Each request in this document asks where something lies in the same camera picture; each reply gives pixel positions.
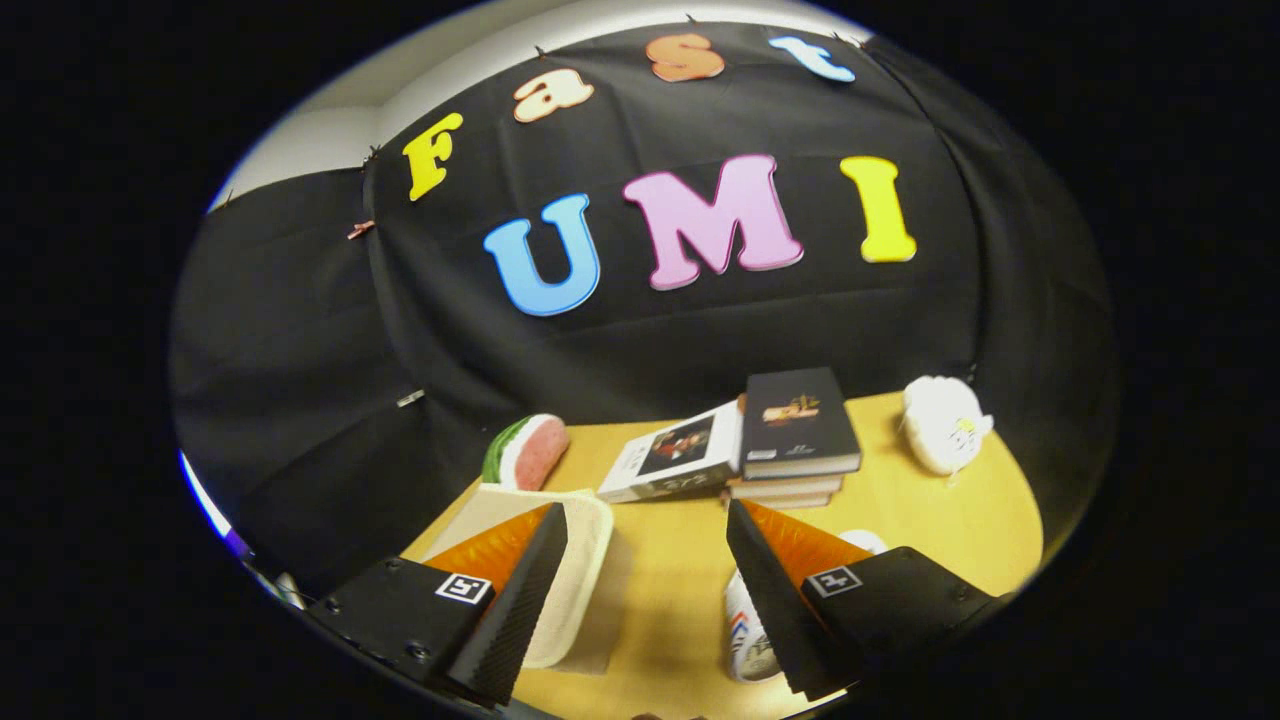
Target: blue letter u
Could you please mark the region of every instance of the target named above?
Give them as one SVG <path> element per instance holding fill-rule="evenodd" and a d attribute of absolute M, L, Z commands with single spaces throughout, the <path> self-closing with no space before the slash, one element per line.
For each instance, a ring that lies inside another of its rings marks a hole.
<path fill-rule="evenodd" d="M 558 315 L 577 307 L 595 292 L 600 282 L 600 259 L 582 217 L 588 204 L 586 193 L 579 192 L 543 208 L 543 220 L 559 231 L 568 255 L 568 277 L 561 283 L 547 284 L 538 275 L 534 255 L 529 251 L 529 220 L 512 220 L 484 238 L 484 249 L 498 261 L 507 295 L 522 313 Z"/>

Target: white stuffed toy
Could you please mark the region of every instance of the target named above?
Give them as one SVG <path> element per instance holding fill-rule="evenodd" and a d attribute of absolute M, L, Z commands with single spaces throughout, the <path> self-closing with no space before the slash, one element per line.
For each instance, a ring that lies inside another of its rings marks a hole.
<path fill-rule="evenodd" d="M 920 462 L 954 482 L 978 456 L 995 421 L 982 414 L 969 386 L 956 378 L 925 375 L 902 391 L 902 424 Z"/>

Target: wooden table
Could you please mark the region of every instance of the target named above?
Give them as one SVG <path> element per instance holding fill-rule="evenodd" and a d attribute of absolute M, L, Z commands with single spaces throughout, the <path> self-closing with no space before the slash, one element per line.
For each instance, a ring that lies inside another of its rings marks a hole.
<path fill-rule="evenodd" d="M 1041 519 L 1027 479 L 996 433 L 954 487 L 928 474 L 897 430 L 901 393 L 846 402 L 863 465 L 827 507 L 787 510 L 831 533 L 861 528 L 888 547 L 911 546 L 983 592 L 1018 589 L 1041 561 Z M 595 488 L 622 446 L 675 420 L 570 427 L 570 446 L 543 489 Z M 402 553 L 421 557 L 475 486 Z M 733 557 L 727 515 L 714 497 L 612 505 L 616 537 L 631 555 L 622 624 L 603 675 L 525 669 L 515 697 L 570 719 L 785 717 L 806 702 L 778 676 L 741 684 L 726 671 L 724 585 Z"/>

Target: black fabric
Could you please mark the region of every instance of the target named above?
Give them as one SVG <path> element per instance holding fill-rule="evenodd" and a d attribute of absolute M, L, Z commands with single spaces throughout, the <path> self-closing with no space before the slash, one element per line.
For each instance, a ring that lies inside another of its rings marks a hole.
<path fill-rule="evenodd" d="M 654 76 L 645 45 L 684 32 L 709 38 L 727 68 L 682 83 Z M 828 47 L 858 79 L 827 81 L 768 45 L 787 35 Z M 577 70 L 594 95 L 517 122 L 512 92 L 557 68 Z M 403 149 L 449 113 L 463 124 L 440 163 L 447 177 L 411 202 Z M 722 164 L 742 154 L 776 158 L 777 193 L 805 256 L 769 272 L 704 268 L 675 291 L 649 287 L 649 229 L 622 186 L 669 170 L 709 201 Z M 897 164 L 920 247 L 910 263 L 861 259 L 863 208 L 838 168 L 852 155 Z M 689 415 L 736 396 L 750 373 L 813 365 L 833 366 L 846 395 L 863 396 L 924 373 L 963 374 L 977 352 L 979 255 L 964 183 L 899 83 L 831 37 L 698 23 L 579 42 L 433 109 L 383 146 L 369 176 L 370 258 L 393 343 L 429 395 L 475 424 L 532 411 L 568 423 Z M 538 269 L 556 283 L 568 265 L 541 209 L 576 192 L 590 199 L 599 284 L 568 313 L 526 315 L 484 238 L 529 219 Z"/>
<path fill-rule="evenodd" d="M 421 418 L 416 433 L 404 425 L 421 411 L 396 407 L 413 386 L 387 341 L 365 251 L 346 237 L 364 219 L 361 184 L 358 169 L 308 174 L 211 211 L 174 299 L 183 452 L 262 561 L 312 594 L 421 532 L 458 489 L 433 484 L 425 461 L 410 471 L 388 459 L 428 445 Z M 358 457 L 387 470 L 351 466 Z M 424 483 L 443 495 L 421 497 Z"/>
<path fill-rule="evenodd" d="M 867 51 L 933 122 L 965 181 L 982 237 L 974 389 L 1036 495 L 1048 557 L 1093 497 L 1119 421 L 1097 247 L 1061 181 L 991 108 L 883 38 Z"/>
<path fill-rule="evenodd" d="M 449 460 L 477 438 L 430 401 L 389 404 L 260 483 L 230 521 L 260 561 L 321 597 L 408 547 L 466 489 L 474 474 Z"/>

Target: letter m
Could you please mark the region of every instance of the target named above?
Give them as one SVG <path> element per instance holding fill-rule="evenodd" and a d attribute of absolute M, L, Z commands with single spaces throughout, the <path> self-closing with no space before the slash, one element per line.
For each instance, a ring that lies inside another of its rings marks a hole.
<path fill-rule="evenodd" d="M 746 270 L 785 268 L 804 256 L 791 237 L 773 188 L 777 161 L 769 155 L 740 155 L 721 167 L 716 200 L 705 200 L 671 173 L 639 177 L 622 196 L 644 211 L 657 266 L 654 290 L 676 290 L 698 279 L 698 263 L 685 255 L 681 237 L 716 273 L 728 269 L 735 231 L 742 228 L 737 261 Z"/>

